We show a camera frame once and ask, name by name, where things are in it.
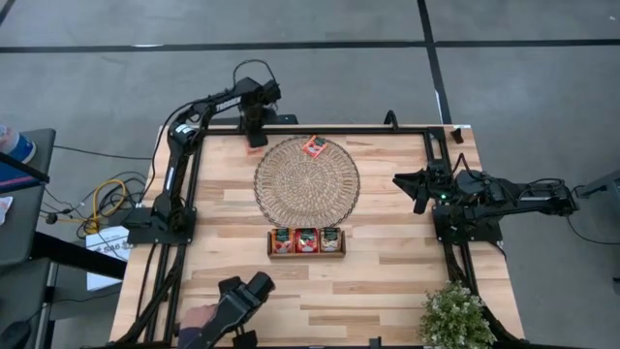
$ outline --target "woven placemat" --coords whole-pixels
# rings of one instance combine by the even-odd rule
[[[359,172],[349,153],[326,140],[313,158],[302,150],[310,137],[283,141],[264,156],[254,173],[256,201],[278,227],[323,228],[341,223],[359,196]]]

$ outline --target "wooden table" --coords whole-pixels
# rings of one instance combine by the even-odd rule
[[[269,136],[269,146],[286,138]],[[361,180],[356,208],[340,225],[347,236],[343,260],[269,260],[265,232],[272,227],[253,192],[254,171],[264,154],[247,155],[242,137],[204,140],[196,198],[199,221],[187,251],[179,319],[192,306],[216,303],[220,280],[239,275],[249,281],[261,270],[274,279],[276,290],[246,326],[257,331],[260,345],[368,345],[370,337],[379,335],[384,345],[422,344],[417,334],[421,303],[425,291],[445,286],[444,252],[435,239],[430,209],[424,215],[413,214],[412,200],[391,181],[394,174],[426,166],[422,136],[328,138],[349,151]],[[463,138],[463,144],[448,139],[450,160],[453,163],[463,152],[470,166],[479,169],[472,130],[464,129]],[[163,143],[148,200],[163,187],[168,157]],[[470,245],[482,298],[507,330],[522,337],[504,257],[488,243]],[[134,321],[149,249],[140,246],[131,253],[111,340]],[[152,291],[157,255],[158,250],[144,302]],[[162,337],[167,305],[160,309],[156,338]],[[226,336],[219,345],[231,346],[231,339]]]

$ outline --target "potted plant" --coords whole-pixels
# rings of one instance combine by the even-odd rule
[[[420,319],[419,335],[424,344],[444,349],[489,348],[496,338],[482,317],[482,300],[460,282],[426,293],[426,313]]]

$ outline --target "person's hand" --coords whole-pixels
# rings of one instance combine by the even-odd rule
[[[190,308],[181,321],[181,330],[202,328],[215,315],[216,305],[203,305]]]

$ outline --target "gray floor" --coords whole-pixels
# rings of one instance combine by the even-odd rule
[[[438,41],[620,38],[613,0],[428,0]],[[16,0],[0,46],[420,40],[413,0]],[[484,167],[515,181],[560,176],[570,185],[620,163],[620,47],[438,49],[454,123],[472,124]],[[424,48],[157,53],[0,54],[0,121],[53,127],[57,143],[148,156],[172,109],[231,84],[234,65],[266,59],[280,80],[280,112],[303,123],[438,123]],[[264,79],[260,67],[240,72]],[[62,150],[50,190],[76,201],[122,171],[148,163]],[[618,206],[605,196],[573,217],[591,238],[620,240]],[[512,284],[533,342],[616,348],[618,246],[577,238],[566,220],[539,214],[503,221]],[[73,240],[73,226],[41,224]],[[76,274],[62,287],[83,285]],[[115,299],[59,321],[54,347],[103,344]]]

